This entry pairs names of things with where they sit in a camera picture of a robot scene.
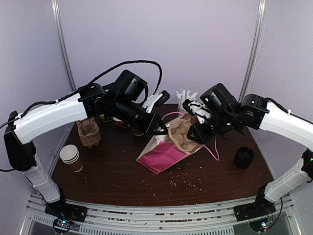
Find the single cardboard cup carrier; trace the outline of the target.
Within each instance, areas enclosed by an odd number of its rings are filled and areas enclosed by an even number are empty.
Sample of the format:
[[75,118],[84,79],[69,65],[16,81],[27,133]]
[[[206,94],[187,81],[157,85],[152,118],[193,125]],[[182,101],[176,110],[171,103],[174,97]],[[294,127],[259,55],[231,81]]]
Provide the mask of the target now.
[[195,153],[202,145],[188,139],[187,134],[192,124],[196,123],[196,118],[190,114],[184,114],[170,121],[168,136],[170,140],[182,152]]

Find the brown paper coffee cup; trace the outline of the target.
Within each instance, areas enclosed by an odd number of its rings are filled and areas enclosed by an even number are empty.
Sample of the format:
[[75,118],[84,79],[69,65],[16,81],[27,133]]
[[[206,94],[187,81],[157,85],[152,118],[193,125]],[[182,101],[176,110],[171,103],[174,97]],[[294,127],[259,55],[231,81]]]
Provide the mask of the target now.
[[137,136],[137,137],[140,137],[140,136],[143,136],[143,135],[144,135],[144,133],[142,133],[141,131],[138,131],[138,130],[136,130],[136,129],[133,129],[133,133],[134,133],[134,135]]

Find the pink paper bag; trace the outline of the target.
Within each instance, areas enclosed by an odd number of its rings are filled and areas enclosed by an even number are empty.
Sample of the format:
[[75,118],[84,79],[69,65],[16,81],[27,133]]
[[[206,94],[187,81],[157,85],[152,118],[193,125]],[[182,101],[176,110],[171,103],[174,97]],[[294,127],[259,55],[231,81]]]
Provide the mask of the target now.
[[[179,114],[180,116],[184,115],[180,112],[171,112],[166,114],[164,118],[173,114]],[[217,146],[215,146],[216,154],[213,154],[208,147],[206,147],[204,144],[201,145],[201,148],[204,147],[216,161],[220,160]],[[152,136],[136,161],[152,171],[154,174],[159,174],[192,154],[194,153],[180,151],[170,140],[167,134]]]

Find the cardboard cup carrier stack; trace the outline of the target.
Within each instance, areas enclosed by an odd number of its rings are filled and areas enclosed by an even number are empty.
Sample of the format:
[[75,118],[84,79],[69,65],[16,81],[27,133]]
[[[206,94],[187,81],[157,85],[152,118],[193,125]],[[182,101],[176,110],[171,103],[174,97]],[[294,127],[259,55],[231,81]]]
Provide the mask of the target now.
[[98,146],[101,141],[101,134],[95,118],[88,118],[76,122],[78,135],[83,146],[92,148]]

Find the stack of paper cups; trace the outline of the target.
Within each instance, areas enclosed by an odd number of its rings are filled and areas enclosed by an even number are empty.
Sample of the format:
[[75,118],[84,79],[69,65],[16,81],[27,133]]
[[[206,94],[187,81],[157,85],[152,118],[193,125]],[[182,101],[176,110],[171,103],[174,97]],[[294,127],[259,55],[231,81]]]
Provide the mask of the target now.
[[83,169],[79,150],[73,144],[66,145],[61,149],[60,158],[73,172],[80,172]]

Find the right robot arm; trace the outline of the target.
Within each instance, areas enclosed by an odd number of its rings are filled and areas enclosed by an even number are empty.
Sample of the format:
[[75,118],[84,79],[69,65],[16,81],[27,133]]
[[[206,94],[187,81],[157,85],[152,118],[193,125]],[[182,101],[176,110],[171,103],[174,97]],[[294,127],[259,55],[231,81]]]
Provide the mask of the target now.
[[206,144],[216,135],[250,127],[279,134],[307,148],[291,169],[259,189],[256,202],[251,204],[253,215],[261,216],[269,205],[313,180],[313,123],[310,120],[285,109],[272,98],[248,94],[238,102],[222,83],[211,87],[200,99],[201,102],[187,99],[183,103],[184,109],[198,119],[187,134],[192,141]]

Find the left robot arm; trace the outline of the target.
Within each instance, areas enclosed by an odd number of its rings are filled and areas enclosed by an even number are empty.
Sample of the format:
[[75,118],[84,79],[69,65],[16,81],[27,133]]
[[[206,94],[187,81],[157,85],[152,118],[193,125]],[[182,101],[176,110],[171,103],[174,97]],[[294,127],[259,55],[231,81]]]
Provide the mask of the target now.
[[4,133],[10,165],[25,175],[54,213],[68,216],[70,206],[62,190],[40,166],[33,140],[63,125],[99,115],[121,120],[147,135],[165,135],[167,127],[153,108],[163,105],[170,94],[162,91],[147,95],[142,103],[137,103],[140,94],[147,92],[146,81],[124,70],[111,84],[91,82],[58,100],[38,102],[21,114],[13,111]]

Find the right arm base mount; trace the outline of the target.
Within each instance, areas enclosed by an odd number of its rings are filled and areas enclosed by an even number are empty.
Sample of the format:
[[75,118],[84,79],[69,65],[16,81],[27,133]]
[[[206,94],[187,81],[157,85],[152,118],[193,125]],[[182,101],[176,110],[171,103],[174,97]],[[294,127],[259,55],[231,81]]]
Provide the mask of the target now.
[[265,216],[269,212],[276,212],[275,204],[267,200],[256,200],[253,203],[238,205],[234,207],[237,221],[254,219]]

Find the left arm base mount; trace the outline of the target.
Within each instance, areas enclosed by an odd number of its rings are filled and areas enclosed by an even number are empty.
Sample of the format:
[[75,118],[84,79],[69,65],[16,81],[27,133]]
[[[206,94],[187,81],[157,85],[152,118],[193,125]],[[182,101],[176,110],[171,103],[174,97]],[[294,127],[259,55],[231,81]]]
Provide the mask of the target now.
[[87,211],[87,207],[69,204],[62,200],[54,203],[47,203],[45,207],[46,214],[50,214],[57,218],[66,219],[74,222],[84,222]]

